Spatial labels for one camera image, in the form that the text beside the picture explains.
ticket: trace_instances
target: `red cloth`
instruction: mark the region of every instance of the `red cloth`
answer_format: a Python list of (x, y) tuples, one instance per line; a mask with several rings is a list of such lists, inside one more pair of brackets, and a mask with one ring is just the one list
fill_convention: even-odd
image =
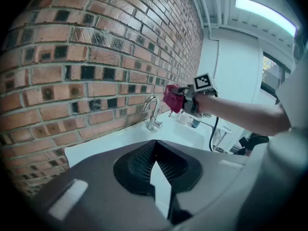
[(179, 88), (178, 85), (167, 85), (164, 91), (163, 101), (169, 106), (171, 109), (171, 113), (174, 111), (175, 113), (180, 112), (184, 97), (171, 93), (172, 88)]

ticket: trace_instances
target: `chrome faucet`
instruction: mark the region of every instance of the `chrome faucet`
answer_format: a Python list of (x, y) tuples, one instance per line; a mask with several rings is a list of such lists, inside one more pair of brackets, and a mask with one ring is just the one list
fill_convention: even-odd
[(156, 105), (155, 105), (155, 109), (154, 109), (154, 111), (153, 111), (153, 113), (151, 115), (151, 118), (150, 118), (150, 122), (149, 122), (149, 126), (148, 126), (149, 130), (153, 130), (154, 127), (160, 128), (160, 125), (162, 124), (162, 122), (156, 121), (157, 111), (158, 111), (158, 108), (159, 108), (159, 98), (158, 98), (158, 96), (152, 95), (152, 96), (148, 97), (147, 100), (143, 104), (142, 110), (146, 111), (148, 106), (149, 106), (149, 104), (150, 104), (150, 102), (153, 99), (156, 99)]

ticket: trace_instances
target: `ceiling light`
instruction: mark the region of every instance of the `ceiling light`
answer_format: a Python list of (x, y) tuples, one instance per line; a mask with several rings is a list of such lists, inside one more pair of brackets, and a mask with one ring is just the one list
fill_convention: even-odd
[(243, 9), (261, 15), (270, 21), (281, 26), (292, 36), (295, 35), (296, 26), (293, 25), (288, 19), (283, 17), (281, 14), (276, 11), (251, 0), (235, 0), (235, 7), (238, 9)]

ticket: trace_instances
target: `wrist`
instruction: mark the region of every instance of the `wrist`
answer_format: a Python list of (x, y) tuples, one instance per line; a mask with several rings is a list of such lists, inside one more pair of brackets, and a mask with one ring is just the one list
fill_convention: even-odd
[(208, 113), (211, 114), (211, 102), (215, 97), (212, 95), (207, 95), (203, 93), (197, 93), (194, 96), (195, 101), (198, 103), (198, 111), (200, 113)]

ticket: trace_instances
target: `sink basin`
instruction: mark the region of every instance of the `sink basin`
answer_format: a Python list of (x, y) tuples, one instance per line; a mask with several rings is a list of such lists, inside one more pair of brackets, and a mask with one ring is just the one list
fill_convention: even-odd
[(202, 123), (198, 128), (182, 125), (175, 119), (175, 115), (168, 117), (168, 114), (169, 112), (157, 116), (157, 120), (163, 122), (160, 129), (149, 130), (147, 128), (149, 120), (146, 120), (86, 143), (65, 148), (69, 166), (72, 167), (95, 154), (148, 140), (166, 140), (196, 149), (209, 150), (207, 144), (212, 132), (211, 127)]

